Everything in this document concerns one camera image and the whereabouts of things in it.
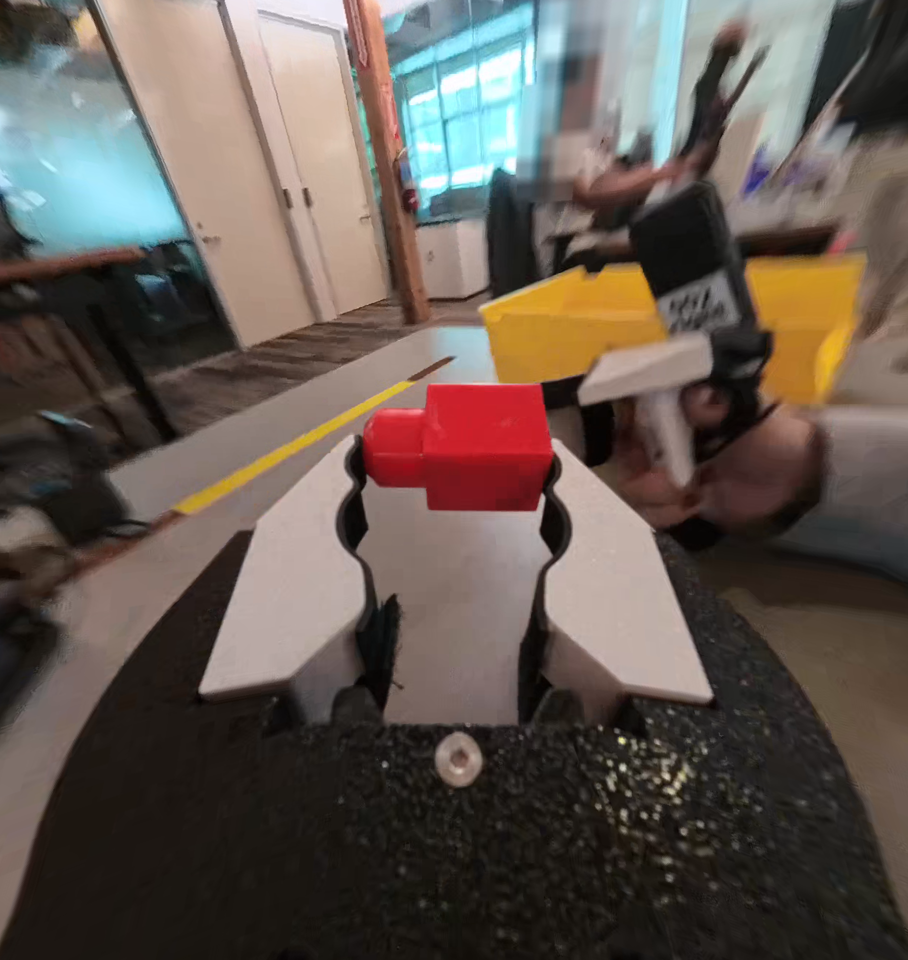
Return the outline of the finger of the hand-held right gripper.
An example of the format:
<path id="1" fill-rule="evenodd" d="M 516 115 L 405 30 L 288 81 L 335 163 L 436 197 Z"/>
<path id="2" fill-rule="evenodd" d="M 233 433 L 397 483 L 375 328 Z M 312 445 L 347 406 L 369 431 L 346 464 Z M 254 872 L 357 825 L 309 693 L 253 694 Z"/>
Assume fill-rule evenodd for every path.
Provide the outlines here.
<path id="1" fill-rule="evenodd" d="M 621 347 L 601 355 L 580 382 L 580 406 L 681 390 L 708 379 L 713 368 L 711 338 L 685 333 L 660 342 Z"/>

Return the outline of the wide white door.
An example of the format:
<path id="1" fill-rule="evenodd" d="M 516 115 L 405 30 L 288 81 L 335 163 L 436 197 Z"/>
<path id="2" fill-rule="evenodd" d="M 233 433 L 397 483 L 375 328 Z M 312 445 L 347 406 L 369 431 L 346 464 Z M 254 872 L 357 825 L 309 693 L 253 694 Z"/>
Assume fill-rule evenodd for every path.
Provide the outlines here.
<path id="1" fill-rule="evenodd" d="M 316 319 L 217 2 L 95 3 L 240 347 Z"/>

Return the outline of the black battery charger case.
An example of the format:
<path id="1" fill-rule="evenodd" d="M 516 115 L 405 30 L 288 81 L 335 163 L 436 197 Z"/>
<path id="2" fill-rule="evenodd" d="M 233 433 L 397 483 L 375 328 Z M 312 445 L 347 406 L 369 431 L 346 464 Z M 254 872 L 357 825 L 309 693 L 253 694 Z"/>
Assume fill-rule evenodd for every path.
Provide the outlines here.
<path id="1" fill-rule="evenodd" d="M 0 728 L 60 638 L 45 606 L 30 605 L 15 581 L 0 581 Z"/>

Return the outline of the small black charging dock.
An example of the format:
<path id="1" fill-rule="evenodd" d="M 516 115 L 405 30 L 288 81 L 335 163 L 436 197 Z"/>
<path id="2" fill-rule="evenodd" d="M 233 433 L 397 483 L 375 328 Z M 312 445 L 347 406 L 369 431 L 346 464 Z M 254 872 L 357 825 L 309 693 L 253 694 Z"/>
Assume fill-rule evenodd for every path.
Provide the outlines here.
<path id="1" fill-rule="evenodd" d="M 109 477 L 109 450 L 88 423 L 39 411 L 39 426 L 0 436 L 0 537 L 49 536 L 56 546 L 133 539 L 147 523 Z"/>

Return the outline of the brown wooden desk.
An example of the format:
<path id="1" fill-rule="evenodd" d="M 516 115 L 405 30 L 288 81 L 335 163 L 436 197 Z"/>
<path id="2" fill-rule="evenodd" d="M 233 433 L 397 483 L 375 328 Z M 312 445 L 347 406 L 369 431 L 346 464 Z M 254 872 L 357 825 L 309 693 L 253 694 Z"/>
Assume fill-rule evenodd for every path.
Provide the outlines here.
<path id="1" fill-rule="evenodd" d="M 92 302 L 85 307 L 90 324 L 132 390 L 160 443 L 169 445 L 181 438 L 181 434 L 172 424 L 143 366 L 126 342 L 119 319 L 123 298 L 116 270 L 135 266 L 145 258 L 143 246 L 114 246 L 64 256 L 0 261 L 0 290 L 28 285 L 41 292 L 56 282 L 77 277 L 87 277 L 99 283 L 106 302 Z"/>

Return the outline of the yellow plastic bin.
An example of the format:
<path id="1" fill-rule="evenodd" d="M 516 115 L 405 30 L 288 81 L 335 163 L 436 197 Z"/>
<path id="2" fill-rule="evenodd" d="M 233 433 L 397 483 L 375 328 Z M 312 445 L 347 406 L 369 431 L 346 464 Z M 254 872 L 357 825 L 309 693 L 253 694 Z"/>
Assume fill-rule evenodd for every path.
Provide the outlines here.
<path id="1" fill-rule="evenodd" d="M 773 334 L 764 394 L 793 405 L 828 400 L 859 315 L 862 254 L 751 258 L 746 280 L 760 325 Z M 640 267 L 581 268 L 480 308 L 498 379 L 546 382 L 582 375 L 608 351 L 664 340 Z"/>

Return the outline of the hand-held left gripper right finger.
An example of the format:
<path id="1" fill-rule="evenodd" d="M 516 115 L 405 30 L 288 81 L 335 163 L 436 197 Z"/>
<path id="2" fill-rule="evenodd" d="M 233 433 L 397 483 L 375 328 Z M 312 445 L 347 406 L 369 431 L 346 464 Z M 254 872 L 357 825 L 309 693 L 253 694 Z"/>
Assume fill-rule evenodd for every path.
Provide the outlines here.
<path id="1" fill-rule="evenodd" d="M 567 690 L 588 725 L 629 701 L 709 709 L 714 691 L 652 529 L 559 438 L 543 491 L 536 575 L 520 644 L 519 722 Z"/>

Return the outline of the narrow white door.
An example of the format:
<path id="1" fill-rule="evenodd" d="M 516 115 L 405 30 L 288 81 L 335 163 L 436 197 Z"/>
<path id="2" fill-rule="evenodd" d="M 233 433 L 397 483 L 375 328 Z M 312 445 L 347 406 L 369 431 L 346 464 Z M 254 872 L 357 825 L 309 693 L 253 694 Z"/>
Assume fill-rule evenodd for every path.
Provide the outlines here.
<path id="1" fill-rule="evenodd" d="M 343 32 L 258 11 L 272 86 L 337 318 L 379 304 L 391 278 Z"/>

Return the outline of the white cabinet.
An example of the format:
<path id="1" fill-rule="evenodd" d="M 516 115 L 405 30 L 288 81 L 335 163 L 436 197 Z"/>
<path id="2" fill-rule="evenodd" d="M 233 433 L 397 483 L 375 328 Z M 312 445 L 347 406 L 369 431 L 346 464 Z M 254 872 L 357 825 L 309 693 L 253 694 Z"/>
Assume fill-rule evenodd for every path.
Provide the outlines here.
<path id="1" fill-rule="evenodd" d="M 415 229 L 415 238 L 429 301 L 461 302 L 490 289 L 482 218 L 424 222 Z"/>

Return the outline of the glass office wall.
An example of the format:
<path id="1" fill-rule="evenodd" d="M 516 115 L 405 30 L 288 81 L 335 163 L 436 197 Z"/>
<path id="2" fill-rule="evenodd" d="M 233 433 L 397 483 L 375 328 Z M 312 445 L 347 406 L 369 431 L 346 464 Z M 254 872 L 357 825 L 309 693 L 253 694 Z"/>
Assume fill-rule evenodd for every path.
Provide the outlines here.
<path id="1" fill-rule="evenodd" d="M 145 365 L 235 348 L 92 2 L 0 2 L 0 196 L 36 258 L 144 251 L 118 274 L 125 334 Z"/>

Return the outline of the yellow tape strip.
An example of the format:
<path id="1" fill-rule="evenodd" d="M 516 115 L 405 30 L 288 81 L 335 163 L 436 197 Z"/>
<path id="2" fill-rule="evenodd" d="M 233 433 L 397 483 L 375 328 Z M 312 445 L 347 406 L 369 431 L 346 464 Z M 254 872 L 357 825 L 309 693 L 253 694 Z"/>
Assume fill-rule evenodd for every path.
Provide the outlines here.
<path id="1" fill-rule="evenodd" d="M 320 441 L 327 439 L 342 428 L 350 426 L 362 416 L 374 412 L 381 404 L 410 390 L 416 383 L 417 381 L 410 376 L 392 384 L 313 429 L 260 456 L 253 462 L 238 468 L 217 482 L 191 493 L 174 504 L 169 513 L 178 517 L 189 518 L 207 510 L 305 450 L 316 446 Z"/>

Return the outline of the chair with dark jacket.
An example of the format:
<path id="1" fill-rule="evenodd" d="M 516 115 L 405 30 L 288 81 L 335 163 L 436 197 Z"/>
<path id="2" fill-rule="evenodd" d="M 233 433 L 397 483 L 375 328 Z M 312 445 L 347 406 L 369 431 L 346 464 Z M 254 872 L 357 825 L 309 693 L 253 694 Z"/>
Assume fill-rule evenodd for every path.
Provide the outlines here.
<path id="1" fill-rule="evenodd" d="M 542 272 L 534 237 L 530 192 L 498 167 L 487 188 L 484 218 L 489 293 L 493 299 L 538 282 Z"/>

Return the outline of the person's right hand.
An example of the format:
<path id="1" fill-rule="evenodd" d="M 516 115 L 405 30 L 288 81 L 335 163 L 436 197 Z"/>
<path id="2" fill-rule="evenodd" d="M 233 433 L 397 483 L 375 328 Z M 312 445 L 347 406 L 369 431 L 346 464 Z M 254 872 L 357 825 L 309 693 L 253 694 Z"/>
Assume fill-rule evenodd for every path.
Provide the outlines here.
<path id="1" fill-rule="evenodd" d="M 653 529 L 704 520 L 724 534 L 780 533 L 818 502 L 825 437 L 807 411 L 774 405 L 678 486 L 648 454 L 636 407 L 615 407 L 614 489 Z"/>

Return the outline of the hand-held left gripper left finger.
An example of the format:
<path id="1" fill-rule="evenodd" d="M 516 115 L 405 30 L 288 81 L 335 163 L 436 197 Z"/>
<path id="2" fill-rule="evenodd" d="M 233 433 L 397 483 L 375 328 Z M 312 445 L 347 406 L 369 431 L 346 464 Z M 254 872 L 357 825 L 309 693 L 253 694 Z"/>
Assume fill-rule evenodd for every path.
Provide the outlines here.
<path id="1" fill-rule="evenodd" d="M 369 526 L 363 441 L 351 436 L 256 522 L 197 689 L 271 696 L 295 722 L 382 721 L 400 646 L 397 595 L 358 553 Z"/>

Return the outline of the red plastic block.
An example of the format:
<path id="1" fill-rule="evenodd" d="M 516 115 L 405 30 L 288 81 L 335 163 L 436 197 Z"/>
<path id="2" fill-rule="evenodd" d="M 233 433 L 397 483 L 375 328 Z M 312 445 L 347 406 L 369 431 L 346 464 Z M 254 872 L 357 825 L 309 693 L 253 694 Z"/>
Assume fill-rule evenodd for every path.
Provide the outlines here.
<path id="1" fill-rule="evenodd" d="M 540 385 L 440 383 L 418 408 L 384 408 L 362 434 L 366 477 L 421 491 L 444 513 L 538 507 L 554 448 Z"/>

